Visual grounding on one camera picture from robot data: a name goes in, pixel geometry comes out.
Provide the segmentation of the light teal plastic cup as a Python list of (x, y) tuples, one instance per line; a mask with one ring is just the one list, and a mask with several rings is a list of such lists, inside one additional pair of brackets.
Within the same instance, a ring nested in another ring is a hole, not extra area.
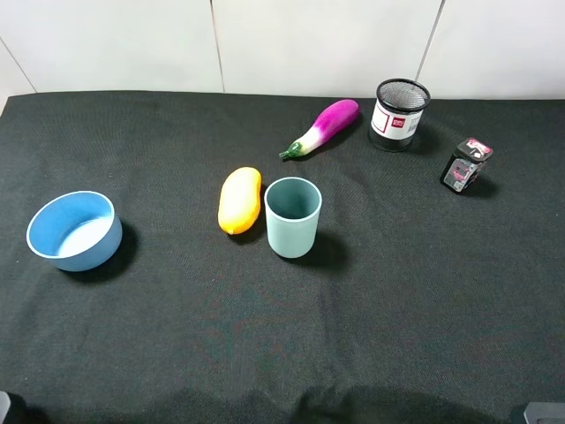
[(296, 259), (313, 247), (322, 196), (319, 188), (299, 177), (280, 178), (265, 191), (267, 241), (273, 251)]

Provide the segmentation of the grey object bottom right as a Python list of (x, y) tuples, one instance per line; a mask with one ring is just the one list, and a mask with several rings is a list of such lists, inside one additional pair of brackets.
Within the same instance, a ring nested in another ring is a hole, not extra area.
[(530, 402), (524, 409), (526, 424), (565, 424), (565, 404)]

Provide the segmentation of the yellow toy mango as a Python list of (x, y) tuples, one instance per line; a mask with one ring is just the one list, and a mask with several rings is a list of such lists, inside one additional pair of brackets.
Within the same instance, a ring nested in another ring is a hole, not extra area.
[(229, 235), (248, 231), (260, 214), (261, 175), (253, 167), (234, 170), (222, 185), (218, 223)]

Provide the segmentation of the purple toy eggplant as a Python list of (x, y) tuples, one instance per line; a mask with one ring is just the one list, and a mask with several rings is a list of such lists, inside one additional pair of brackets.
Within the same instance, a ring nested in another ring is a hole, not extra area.
[(279, 157), (289, 160), (311, 154), (352, 125), (358, 115), (359, 105), (354, 100), (345, 99), (332, 103), (318, 115), (312, 126), (301, 137), (279, 154)]

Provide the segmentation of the black mesh pen holder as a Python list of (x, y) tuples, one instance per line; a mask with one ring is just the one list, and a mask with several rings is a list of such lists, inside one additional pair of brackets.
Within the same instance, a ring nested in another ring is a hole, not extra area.
[(372, 144), (388, 152), (408, 149), (430, 101), (428, 89), (415, 80), (396, 78), (381, 82), (368, 130)]

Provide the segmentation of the small black clip box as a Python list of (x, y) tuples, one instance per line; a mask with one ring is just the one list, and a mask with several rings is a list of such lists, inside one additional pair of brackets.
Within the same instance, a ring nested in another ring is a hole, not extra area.
[(459, 143), (452, 153), (440, 182), (454, 193), (461, 193), (478, 176), (493, 149), (476, 138), (468, 138)]

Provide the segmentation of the blue bowl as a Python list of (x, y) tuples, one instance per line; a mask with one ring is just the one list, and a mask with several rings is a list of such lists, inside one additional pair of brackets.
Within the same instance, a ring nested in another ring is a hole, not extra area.
[(122, 224), (113, 203), (94, 191), (66, 193), (48, 202), (26, 230), (26, 242), (33, 253), (70, 272), (102, 265), (117, 251), (122, 238)]

